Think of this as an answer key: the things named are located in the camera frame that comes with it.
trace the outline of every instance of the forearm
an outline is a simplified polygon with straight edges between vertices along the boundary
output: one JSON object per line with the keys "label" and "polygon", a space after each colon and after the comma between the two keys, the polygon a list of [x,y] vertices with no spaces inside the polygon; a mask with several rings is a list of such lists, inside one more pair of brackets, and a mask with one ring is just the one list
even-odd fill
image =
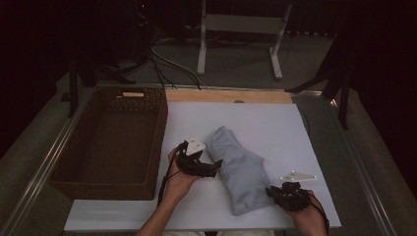
{"label": "forearm", "polygon": [[136,236],[161,235],[177,204],[177,201],[169,201],[167,199],[162,201]]}
{"label": "forearm", "polygon": [[322,228],[312,228],[310,230],[302,231],[304,236],[326,236],[326,231]]}

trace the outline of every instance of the cable cord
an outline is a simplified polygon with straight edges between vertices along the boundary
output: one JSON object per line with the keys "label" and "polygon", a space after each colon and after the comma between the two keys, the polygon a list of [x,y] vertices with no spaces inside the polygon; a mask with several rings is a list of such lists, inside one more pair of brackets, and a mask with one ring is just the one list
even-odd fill
{"label": "cable cord", "polygon": [[173,152],[174,154],[172,155],[172,158],[169,161],[169,165],[168,165],[168,169],[166,170],[166,174],[165,174],[165,176],[162,179],[162,184],[160,185],[159,194],[158,194],[158,197],[157,197],[157,205],[158,206],[159,206],[160,202],[162,201],[163,193],[165,192],[166,182],[170,178],[172,178],[173,176],[175,176],[176,174],[178,174],[179,172],[181,172],[181,170],[178,170],[177,172],[173,173],[172,175],[169,175],[169,171],[171,171],[172,163],[174,162],[174,160],[176,158],[175,157],[176,156],[175,153],[177,152],[177,150],[178,150],[178,147],[174,150],[174,152]]}
{"label": "cable cord", "polygon": [[[184,71],[182,71],[180,68],[175,67],[175,66],[171,66],[171,65],[163,64],[163,63],[156,62],[156,61],[155,61],[155,63],[156,63],[156,64],[158,64],[158,65],[164,66],[164,67],[168,67],[168,68],[171,68],[171,69],[174,69],[174,70],[178,70],[178,71],[184,72]],[[184,73],[186,74],[186,76],[188,76],[188,77],[190,78],[190,80],[194,81],[194,78],[193,78],[193,76],[192,76],[192,75],[190,75],[189,73],[186,73],[186,72],[184,72]]]}
{"label": "cable cord", "polygon": [[201,85],[203,85],[203,86],[205,86],[206,88],[209,88],[207,85],[205,85],[200,79],[199,79],[199,77],[197,76],[197,74],[196,73],[194,73],[192,70],[190,70],[190,69],[188,69],[188,68],[186,68],[186,67],[184,67],[184,66],[181,66],[181,65],[179,65],[179,64],[177,64],[177,63],[175,63],[175,62],[173,62],[173,61],[170,61],[170,60],[168,60],[168,59],[166,59],[166,58],[164,58],[164,57],[162,57],[162,56],[160,56],[159,54],[157,54],[156,52],[155,52],[155,50],[152,48],[151,49],[151,55],[154,55],[154,56],[156,56],[157,58],[159,58],[160,60],[162,60],[162,61],[164,61],[164,62],[166,62],[166,63],[168,63],[168,64],[170,64],[170,65],[172,65],[172,66],[174,66],[175,67],[175,69],[178,69],[178,70],[180,70],[180,71],[182,71],[182,72],[184,72],[184,73],[186,73],[188,76],[190,76],[190,78],[193,80],[193,82],[194,83],[196,83],[196,86],[197,86],[197,88],[199,89],[199,90],[201,90],[202,88],[201,88]]}
{"label": "cable cord", "polygon": [[149,56],[149,60],[152,62],[153,66],[152,65],[149,65],[149,64],[148,64],[148,66],[155,69],[156,74],[157,74],[157,77],[158,77],[158,79],[159,79],[162,87],[165,88],[165,84],[163,83],[163,80],[162,80],[162,79],[164,79],[164,80],[166,80],[167,82],[169,82],[172,85],[172,88],[173,89],[177,89],[177,87],[175,87],[174,83],[172,81],[170,81],[168,78],[166,78],[165,75],[162,73],[162,71],[160,70],[160,68],[157,66],[157,64],[159,64],[159,63],[157,63],[154,60],[154,58],[152,57],[152,55]]}
{"label": "cable cord", "polygon": [[328,217],[326,216],[325,209],[323,208],[323,206],[320,203],[320,201],[315,196],[309,194],[310,197],[314,198],[319,203],[320,207],[318,207],[315,204],[313,204],[313,202],[310,199],[304,198],[304,196],[300,195],[299,193],[294,192],[294,194],[298,195],[302,200],[304,200],[305,202],[307,202],[310,206],[312,206],[316,211],[319,212],[319,214],[323,218],[323,221],[325,222],[326,234],[328,235],[329,221],[328,221]]}

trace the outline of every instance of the brown wicker basket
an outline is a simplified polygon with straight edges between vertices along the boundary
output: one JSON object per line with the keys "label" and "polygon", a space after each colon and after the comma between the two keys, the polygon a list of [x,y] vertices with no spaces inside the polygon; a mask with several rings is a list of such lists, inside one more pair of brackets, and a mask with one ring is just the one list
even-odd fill
{"label": "brown wicker basket", "polygon": [[97,88],[48,183],[80,200],[152,200],[168,106],[161,88]]}

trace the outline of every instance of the black cable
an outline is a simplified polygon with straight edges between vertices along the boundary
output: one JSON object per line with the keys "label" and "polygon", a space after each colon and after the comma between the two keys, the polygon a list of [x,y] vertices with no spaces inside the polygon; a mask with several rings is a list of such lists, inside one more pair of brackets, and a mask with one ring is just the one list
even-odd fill
{"label": "black cable", "polygon": [[328,221],[328,217],[326,216],[325,209],[323,208],[323,206],[320,203],[320,201],[315,196],[309,194],[310,197],[313,197],[319,203],[320,207],[318,207],[315,204],[313,204],[313,202],[310,199],[307,200],[306,198],[304,198],[304,196],[302,196],[301,194],[299,194],[297,192],[293,192],[293,193],[296,194],[296,195],[298,195],[302,200],[304,200],[305,202],[307,202],[310,206],[312,206],[315,210],[317,210],[319,212],[319,214],[322,216],[322,218],[323,218],[323,220],[325,222],[326,234],[328,235],[329,221]]}
{"label": "black cable", "polygon": [[[157,53],[151,52],[150,54],[156,56],[157,58],[163,60],[166,63],[169,63],[169,64],[173,65],[177,70],[181,70],[182,72],[184,72],[184,73],[186,73],[187,75],[190,76],[190,72],[187,71],[186,69],[182,68],[181,66],[179,66],[179,65],[177,65],[175,63],[172,63],[171,61],[169,61],[169,60],[167,60],[167,59],[159,56]],[[194,83],[196,83],[197,88],[199,90],[201,90],[202,88],[201,88],[201,85],[200,85],[199,78],[196,78],[196,76],[194,74],[191,74],[191,75],[192,75],[192,77],[190,77],[190,78],[193,80]]]}
{"label": "black cable", "polygon": [[159,79],[166,80],[167,82],[169,82],[171,84],[173,89],[177,89],[177,87],[175,87],[174,83],[171,80],[169,80],[168,78],[165,77],[165,75],[162,73],[162,70],[160,70],[160,68],[157,66],[157,64],[159,64],[159,63],[156,62],[151,55],[149,56],[149,60],[152,62],[153,66],[152,65],[148,65],[148,66],[155,69],[155,71],[158,74]]}
{"label": "black cable", "polygon": [[182,68],[180,68],[180,67],[176,67],[176,66],[170,66],[170,65],[167,65],[167,64],[163,64],[163,63],[161,63],[161,62],[157,62],[157,61],[155,61],[156,62],[156,64],[158,64],[158,65],[161,65],[161,66],[164,66],[164,67],[168,67],[168,68],[171,68],[171,69],[174,69],[174,70],[178,70],[178,71],[180,71],[180,72],[183,72],[184,74],[186,74],[187,76],[188,76],[188,78],[190,78],[190,80],[192,80],[192,81],[194,81],[194,77],[193,77],[193,75],[191,75],[189,72],[187,72],[187,70],[184,70],[184,69],[182,69]]}
{"label": "black cable", "polygon": [[169,175],[169,172],[171,171],[172,163],[174,162],[174,160],[176,158],[177,150],[178,150],[178,147],[176,147],[175,150],[173,151],[173,155],[171,157],[171,160],[169,161],[168,169],[166,170],[166,174],[165,174],[165,176],[162,179],[162,184],[160,185],[160,189],[159,189],[159,193],[158,193],[158,197],[157,197],[157,205],[158,206],[159,206],[160,202],[162,201],[163,193],[165,192],[166,182],[170,178],[172,178],[173,176],[175,176],[176,174],[178,174],[179,172],[181,172],[181,170],[178,170],[177,172],[173,173],[172,175]]}

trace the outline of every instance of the gray cloth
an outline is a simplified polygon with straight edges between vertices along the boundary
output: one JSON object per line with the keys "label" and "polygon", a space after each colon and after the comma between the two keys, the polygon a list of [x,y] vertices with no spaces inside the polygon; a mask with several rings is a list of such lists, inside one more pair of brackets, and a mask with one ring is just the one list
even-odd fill
{"label": "gray cloth", "polygon": [[264,159],[244,149],[231,130],[222,126],[210,134],[206,149],[213,161],[223,159],[219,174],[229,191],[234,215],[273,205],[266,193],[270,183]]}

